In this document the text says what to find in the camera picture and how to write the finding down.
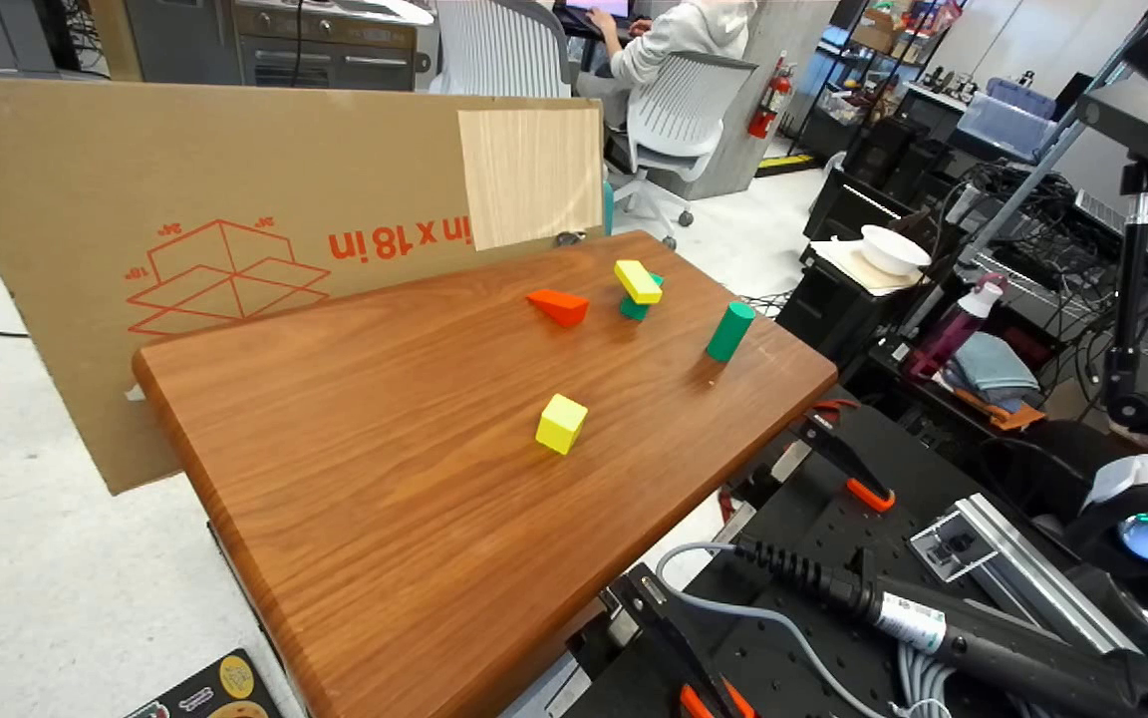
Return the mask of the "black orange clamp front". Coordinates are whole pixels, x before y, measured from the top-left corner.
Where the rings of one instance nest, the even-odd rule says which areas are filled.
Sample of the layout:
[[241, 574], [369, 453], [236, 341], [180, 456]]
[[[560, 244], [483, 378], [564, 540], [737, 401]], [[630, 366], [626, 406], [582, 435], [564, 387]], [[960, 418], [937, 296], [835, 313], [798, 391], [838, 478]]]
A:
[[679, 718], [762, 718], [759, 708], [721, 677], [689, 640], [665, 585], [634, 566], [626, 574], [626, 611], [654, 640], [654, 665], [675, 681]]

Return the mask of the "yellow cube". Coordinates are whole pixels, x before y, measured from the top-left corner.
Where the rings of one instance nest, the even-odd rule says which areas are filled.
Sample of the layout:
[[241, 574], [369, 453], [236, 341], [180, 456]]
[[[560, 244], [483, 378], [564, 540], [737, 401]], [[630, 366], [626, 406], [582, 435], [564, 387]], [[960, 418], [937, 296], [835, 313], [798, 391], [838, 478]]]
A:
[[572, 456], [582, 435], [582, 422], [585, 422], [585, 406], [577, 401], [552, 394], [537, 417], [536, 445], [555, 456]]

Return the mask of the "black orange clamp right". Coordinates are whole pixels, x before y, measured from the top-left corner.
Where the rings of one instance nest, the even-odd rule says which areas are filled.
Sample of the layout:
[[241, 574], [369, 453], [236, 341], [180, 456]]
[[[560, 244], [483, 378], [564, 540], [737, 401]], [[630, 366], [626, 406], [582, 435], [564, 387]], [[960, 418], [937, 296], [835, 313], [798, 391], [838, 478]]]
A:
[[804, 422], [804, 445], [843, 472], [843, 486], [873, 514], [888, 514], [896, 496], [869, 472], [869, 462], [822, 418]]

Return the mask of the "orange wedge block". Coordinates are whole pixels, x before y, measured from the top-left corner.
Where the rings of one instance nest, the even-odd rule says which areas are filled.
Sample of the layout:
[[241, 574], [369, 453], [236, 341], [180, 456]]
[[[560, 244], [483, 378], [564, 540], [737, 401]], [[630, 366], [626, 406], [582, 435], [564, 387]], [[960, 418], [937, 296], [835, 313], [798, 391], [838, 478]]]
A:
[[552, 292], [552, 288], [532, 292], [528, 304], [537, 306], [560, 328], [577, 328], [589, 313], [585, 296]]

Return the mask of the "yellow rectangular block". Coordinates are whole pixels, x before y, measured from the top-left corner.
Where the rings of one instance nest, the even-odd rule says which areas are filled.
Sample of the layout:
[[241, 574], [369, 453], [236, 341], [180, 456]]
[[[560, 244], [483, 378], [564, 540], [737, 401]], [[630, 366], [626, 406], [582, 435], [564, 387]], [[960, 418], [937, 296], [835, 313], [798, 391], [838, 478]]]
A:
[[641, 306], [654, 306], [664, 301], [664, 285], [641, 261], [617, 261], [616, 278]]

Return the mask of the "person in white hoodie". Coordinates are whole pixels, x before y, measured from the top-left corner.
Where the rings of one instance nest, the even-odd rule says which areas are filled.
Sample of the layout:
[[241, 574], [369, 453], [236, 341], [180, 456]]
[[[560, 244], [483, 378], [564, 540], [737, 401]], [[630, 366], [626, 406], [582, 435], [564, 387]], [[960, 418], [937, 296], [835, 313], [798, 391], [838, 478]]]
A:
[[759, 20], [759, 0], [679, 0], [652, 20], [630, 46], [617, 42], [610, 14], [594, 7], [589, 23], [602, 34], [610, 76], [624, 87], [646, 87], [679, 51], [742, 62]]

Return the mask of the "white plate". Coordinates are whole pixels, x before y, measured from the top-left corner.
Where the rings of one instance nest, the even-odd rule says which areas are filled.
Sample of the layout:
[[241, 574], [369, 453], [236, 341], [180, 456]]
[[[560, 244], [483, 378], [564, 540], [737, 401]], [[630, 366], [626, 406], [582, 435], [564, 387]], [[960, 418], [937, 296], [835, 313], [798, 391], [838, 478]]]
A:
[[935, 264], [920, 244], [883, 225], [860, 228], [860, 256], [885, 274], [912, 274]]

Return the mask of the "small green block under yellow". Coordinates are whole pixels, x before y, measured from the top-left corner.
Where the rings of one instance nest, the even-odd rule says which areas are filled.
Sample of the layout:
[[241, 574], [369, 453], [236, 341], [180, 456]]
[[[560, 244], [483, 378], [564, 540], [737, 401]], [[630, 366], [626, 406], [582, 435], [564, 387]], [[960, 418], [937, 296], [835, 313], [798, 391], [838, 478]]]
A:
[[646, 318], [654, 304], [634, 304], [630, 296], [624, 296], [617, 313], [626, 318]]

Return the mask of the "large cardboard box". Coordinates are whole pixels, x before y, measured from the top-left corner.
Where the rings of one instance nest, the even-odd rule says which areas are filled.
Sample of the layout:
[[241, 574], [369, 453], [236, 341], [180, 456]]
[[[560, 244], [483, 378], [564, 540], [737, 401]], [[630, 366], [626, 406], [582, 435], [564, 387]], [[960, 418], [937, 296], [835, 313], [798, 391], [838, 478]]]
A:
[[0, 278], [109, 490], [177, 467], [139, 346], [600, 225], [589, 100], [0, 76]]

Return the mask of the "grey office chair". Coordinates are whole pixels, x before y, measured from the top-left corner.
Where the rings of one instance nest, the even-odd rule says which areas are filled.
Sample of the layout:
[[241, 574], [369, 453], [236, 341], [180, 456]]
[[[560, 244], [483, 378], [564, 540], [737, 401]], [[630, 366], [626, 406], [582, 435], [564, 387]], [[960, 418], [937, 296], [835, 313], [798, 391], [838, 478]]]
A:
[[693, 225], [693, 211], [679, 193], [664, 189], [664, 176], [693, 184], [710, 167], [725, 112], [749, 76], [745, 62], [675, 51], [654, 83], [630, 94], [630, 181], [616, 193], [616, 203], [658, 215], [665, 244]]

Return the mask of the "magenta water bottle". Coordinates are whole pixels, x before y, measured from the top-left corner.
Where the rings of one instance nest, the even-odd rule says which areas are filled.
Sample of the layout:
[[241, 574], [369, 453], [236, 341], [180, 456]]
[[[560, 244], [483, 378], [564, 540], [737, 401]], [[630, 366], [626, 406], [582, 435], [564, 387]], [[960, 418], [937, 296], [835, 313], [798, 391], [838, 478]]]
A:
[[1001, 296], [1005, 288], [996, 278], [986, 278], [970, 296], [960, 296], [911, 351], [904, 370], [912, 378], [935, 378], [953, 359], [953, 351], [988, 318]]

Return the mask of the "tall green block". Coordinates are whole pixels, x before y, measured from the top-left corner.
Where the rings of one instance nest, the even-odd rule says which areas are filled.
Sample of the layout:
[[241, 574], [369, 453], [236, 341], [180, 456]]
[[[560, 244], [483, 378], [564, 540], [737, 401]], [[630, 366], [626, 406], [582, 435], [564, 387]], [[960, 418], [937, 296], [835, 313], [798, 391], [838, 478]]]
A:
[[721, 318], [719, 318], [719, 328], [713, 328], [713, 334], [710, 334], [710, 343], [707, 343], [707, 357], [710, 357], [713, 362], [729, 362], [733, 351], [742, 346], [742, 341], [749, 334], [755, 318], [759, 318], [759, 313], [755, 313], [749, 304], [733, 301], [733, 304], [721, 313]]

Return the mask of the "black orange clamp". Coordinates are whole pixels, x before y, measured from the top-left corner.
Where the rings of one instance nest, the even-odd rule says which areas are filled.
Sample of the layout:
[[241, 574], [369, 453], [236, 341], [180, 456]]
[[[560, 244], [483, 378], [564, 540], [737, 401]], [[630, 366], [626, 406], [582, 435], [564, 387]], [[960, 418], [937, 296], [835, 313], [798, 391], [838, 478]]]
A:
[[843, 472], [843, 486], [873, 514], [888, 514], [896, 496], [869, 472], [869, 462], [822, 418], [804, 422], [804, 445]]
[[759, 708], [721, 677], [689, 640], [665, 585], [634, 566], [626, 574], [626, 611], [654, 640], [654, 665], [675, 681], [679, 718], [762, 718]]

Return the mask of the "red fire extinguisher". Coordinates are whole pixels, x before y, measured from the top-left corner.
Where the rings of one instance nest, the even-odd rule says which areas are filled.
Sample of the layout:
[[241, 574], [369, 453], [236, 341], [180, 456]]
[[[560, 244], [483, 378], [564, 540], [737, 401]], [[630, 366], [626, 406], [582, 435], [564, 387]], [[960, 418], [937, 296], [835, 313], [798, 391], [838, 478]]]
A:
[[788, 94], [794, 94], [794, 68], [788, 68], [788, 62], [786, 62], [786, 51], [782, 51], [778, 63], [775, 63], [775, 74], [769, 74], [769, 79], [766, 79], [766, 87], [762, 87], [762, 95], [759, 95], [759, 104], [755, 104], [749, 123], [745, 123], [745, 132], [749, 132], [755, 140], [769, 140], [775, 123], [778, 123], [782, 112], [786, 112]]

